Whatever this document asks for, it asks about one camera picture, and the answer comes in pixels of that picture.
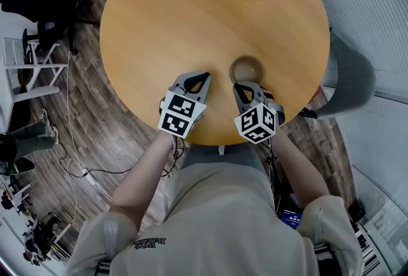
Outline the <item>brown ball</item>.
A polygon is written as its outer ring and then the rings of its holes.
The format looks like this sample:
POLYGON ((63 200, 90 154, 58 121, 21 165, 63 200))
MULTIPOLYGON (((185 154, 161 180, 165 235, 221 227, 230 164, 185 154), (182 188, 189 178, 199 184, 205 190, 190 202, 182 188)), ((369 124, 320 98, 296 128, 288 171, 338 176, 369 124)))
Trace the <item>brown ball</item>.
POLYGON ((33 69, 18 69, 17 75, 19 84, 26 87, 33 77, 33 69))

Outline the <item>white power strip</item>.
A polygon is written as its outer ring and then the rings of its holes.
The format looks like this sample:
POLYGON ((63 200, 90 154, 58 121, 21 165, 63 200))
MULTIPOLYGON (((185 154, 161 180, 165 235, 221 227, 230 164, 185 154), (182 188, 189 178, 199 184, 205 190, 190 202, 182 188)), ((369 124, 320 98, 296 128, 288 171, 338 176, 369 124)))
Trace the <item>white power strip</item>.
POLYGON ((96 186, 96 181, 87 168, 83 168, 82 173, 83 173, 83 178, 86 178, 91 185, 96 186))

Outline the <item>white folding stool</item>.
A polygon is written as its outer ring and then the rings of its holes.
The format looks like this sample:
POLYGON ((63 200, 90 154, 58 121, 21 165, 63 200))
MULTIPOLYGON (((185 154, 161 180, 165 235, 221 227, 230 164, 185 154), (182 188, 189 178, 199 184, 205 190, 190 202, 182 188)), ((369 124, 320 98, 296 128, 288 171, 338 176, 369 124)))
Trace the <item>white folding stool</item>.
POLYGON ((28 89, 31 90, 35 87, 41 87, 36 85, 40 73, 44 72, 51 75, 50 82, 46 84, 50 85, 58 71, 58 67, 56 66, 56 64, 65 64, 66 67, 63 70, 68 67, 66 63, 53 61, 52 56, 59 49, 59 42, 54 43, 49 49, 46 50, 41 48, 40 42, 38 40, 4 38, 3 45, 4 63, 7 68, 8 78, 10 80, 13 94, 17 94, 18 87, 22 87, 18 82, 18 69, 33 69, 33 77, 30 83, 26 87, 24 86, 27 91, 28 89))

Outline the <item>white window blinds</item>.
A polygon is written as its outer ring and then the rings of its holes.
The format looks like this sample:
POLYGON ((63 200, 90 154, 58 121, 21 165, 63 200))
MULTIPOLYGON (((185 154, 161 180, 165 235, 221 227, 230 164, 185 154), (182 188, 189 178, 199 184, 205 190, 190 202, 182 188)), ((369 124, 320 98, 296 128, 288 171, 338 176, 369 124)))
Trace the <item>white window blinds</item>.
POLYGON ((374 66, 379 92, 408 98, 408 0, 323 0, 329 25, 374 66))

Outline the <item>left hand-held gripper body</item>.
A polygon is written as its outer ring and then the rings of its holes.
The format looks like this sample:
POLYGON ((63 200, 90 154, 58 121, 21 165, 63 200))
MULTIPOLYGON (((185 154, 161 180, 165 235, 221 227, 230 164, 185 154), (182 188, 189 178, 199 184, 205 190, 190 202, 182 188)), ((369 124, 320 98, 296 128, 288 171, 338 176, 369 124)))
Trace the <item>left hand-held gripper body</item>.
POLYGON ((185 139, 203 116, 207 106, 193 99, 177 84, 170 87, 160 104, 158 128, 185 139))

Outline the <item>black oval object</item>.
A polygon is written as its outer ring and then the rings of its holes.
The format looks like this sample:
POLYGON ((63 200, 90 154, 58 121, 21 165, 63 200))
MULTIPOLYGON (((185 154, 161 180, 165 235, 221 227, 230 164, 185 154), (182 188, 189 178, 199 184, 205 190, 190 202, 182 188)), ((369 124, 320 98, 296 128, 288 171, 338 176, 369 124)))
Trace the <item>black oval object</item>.
POLYGON ((34 163, 24 157, 9 165, 10 175, 21 175, 33 169, 35 169, 34 163))

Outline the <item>person's left forearm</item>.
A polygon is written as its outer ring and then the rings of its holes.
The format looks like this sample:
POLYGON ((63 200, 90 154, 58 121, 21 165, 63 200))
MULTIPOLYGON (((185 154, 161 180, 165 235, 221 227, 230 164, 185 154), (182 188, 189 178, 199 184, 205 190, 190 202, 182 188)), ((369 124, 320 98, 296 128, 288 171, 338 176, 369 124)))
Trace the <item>person's left forearm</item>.
POLYGON ((172 148, 173 136, 159 132, 114 191, 109 211, 125 215, 140 229, 172 148))

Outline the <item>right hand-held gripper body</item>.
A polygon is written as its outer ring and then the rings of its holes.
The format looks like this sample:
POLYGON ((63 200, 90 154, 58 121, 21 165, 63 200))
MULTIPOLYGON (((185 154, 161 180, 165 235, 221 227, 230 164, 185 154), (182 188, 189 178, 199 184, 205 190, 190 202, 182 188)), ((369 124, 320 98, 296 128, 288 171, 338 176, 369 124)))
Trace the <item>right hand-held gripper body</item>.
POLYGON ((253 144, 259 144, 276 134, 277 128, 285 121, 283 106, 260 103, 249 108, 234 119, 239 135, 253 144))

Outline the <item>phone with blue screen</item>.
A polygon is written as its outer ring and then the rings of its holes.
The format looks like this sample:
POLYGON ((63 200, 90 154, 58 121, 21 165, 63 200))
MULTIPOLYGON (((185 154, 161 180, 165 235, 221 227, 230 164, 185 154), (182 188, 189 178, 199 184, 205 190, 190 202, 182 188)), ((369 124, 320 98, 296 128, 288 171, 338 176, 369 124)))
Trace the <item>phone with blue screen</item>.
POLYGON ((284 210, 280 220, 291 228, 296 229, 300 224, 301 217, 301 213, 284 210))

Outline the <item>person's grey t-shirt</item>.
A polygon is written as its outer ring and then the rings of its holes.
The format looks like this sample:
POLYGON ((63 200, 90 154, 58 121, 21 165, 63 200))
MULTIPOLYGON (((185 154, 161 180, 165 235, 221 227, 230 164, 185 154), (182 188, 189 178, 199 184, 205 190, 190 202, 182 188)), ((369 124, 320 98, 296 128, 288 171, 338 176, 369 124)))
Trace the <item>person's grey t-shirt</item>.
POLYGON ((66 276, 320 276, 326 245, 335 271, 362 276, 363 258, 342 198, 309 203, 293 229, 278 219, 267 176, 230 163, 194 164, 168 182, 160 225, 140 233, 132 220, 104 212, 82 226, 66 276))

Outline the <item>white desk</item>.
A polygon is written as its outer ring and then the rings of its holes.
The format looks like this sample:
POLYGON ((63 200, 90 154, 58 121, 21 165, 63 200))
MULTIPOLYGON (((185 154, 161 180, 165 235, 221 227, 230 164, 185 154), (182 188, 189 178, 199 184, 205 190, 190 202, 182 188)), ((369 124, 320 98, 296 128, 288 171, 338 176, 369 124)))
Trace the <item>white desk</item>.
POLYGON ((10 126, 11 115, 15 103, 42 96, 56 94, 60 87, 54 85, 65 64, 56 64, 58 71, 50 85, 35 87, 23 94, 13 94, 4 58, 0 59, 0 132, 6 132, 10 126))

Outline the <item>person's right forearm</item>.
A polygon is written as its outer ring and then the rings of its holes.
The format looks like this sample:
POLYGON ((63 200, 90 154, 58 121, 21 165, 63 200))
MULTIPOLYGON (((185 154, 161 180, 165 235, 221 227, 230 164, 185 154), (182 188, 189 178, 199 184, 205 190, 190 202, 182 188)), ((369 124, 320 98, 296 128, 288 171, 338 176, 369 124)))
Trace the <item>person's right forearm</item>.
POLYGON ((271 138, 271 147, 303 208, 330 194, 320 172, 279 127, 271 138))

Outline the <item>person's grey-blue trousers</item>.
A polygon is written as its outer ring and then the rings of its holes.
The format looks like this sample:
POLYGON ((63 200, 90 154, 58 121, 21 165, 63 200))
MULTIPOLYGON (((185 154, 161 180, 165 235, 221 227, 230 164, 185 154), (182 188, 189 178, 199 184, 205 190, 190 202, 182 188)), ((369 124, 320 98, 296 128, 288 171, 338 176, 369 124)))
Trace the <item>person's grey-blue trousers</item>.
POLYGON ((254 168, 266 175, 263 163, 250 143, 224 146, 224 154, 220 154, 219 146, 191 144, 180 166, 180 170, 202 163, 238 164, 254 168))

